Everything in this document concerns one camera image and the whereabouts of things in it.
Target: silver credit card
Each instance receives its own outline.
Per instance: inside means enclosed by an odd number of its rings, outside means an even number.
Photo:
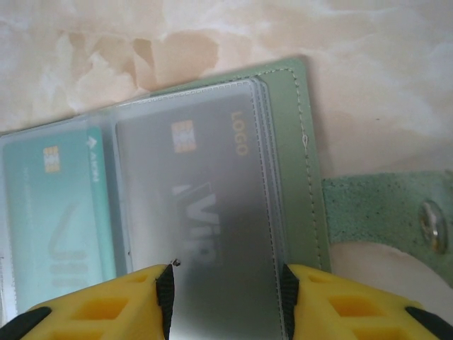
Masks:
[[[117,117],[132,269],[181,263],[172,340],[285,337],[267,107],[264,86],[248,79],[139,101]]]

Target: wallet snap strap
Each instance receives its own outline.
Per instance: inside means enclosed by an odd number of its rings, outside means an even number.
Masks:
[[[429,171],[323,181],[330,241],[406,252],[453,287],[453,173]]]

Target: marble surface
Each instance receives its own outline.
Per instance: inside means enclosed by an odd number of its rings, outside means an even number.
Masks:
[[[452,17],[450,0],[6,0],[0,130],[303,55],[324,176],[453,168]],[[453,322],[453,290],[409,256],[346,244],[333,262]]]

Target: credit card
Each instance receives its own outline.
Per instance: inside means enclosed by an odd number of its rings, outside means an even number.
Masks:
[[[4,137],[2,295],[18,313],[116,276],[101,131],[52,128]]]
[[[180,262],[170,339],[284,337],[259,91],[163,96],[117,124],[133,269]]]

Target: teal credit card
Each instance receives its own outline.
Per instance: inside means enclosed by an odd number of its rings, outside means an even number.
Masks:
[[[5,142],[17,312],[114,278],[101,131]]]

